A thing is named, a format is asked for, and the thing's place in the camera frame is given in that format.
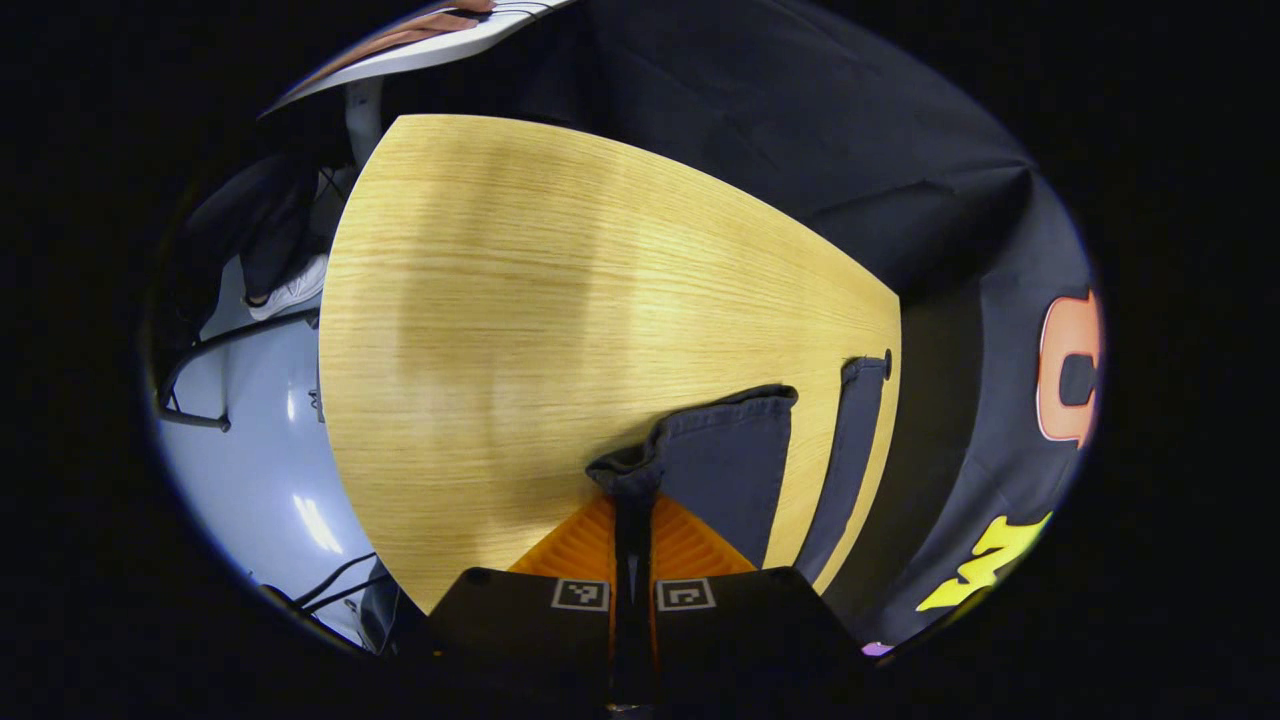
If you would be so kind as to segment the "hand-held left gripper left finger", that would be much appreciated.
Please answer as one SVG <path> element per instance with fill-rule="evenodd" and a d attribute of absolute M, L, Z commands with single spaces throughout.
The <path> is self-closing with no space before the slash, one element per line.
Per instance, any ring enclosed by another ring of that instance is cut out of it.
<path fill-rule="evenodd" d="M 611 694 L 614 505 L 598 496 L 508 570 L 468 568 L 399 638 L 452 711 L 603 711 Z"/>

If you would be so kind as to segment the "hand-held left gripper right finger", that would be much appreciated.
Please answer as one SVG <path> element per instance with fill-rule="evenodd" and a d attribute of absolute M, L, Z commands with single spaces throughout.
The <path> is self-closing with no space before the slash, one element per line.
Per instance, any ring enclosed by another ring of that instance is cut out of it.
<path fill-rule="evenodd" d="M 755 568 L 694 512 L 659 496 L 650 570 L 658 710 L 850 710 L 867 661 L 795 568 Z"/>

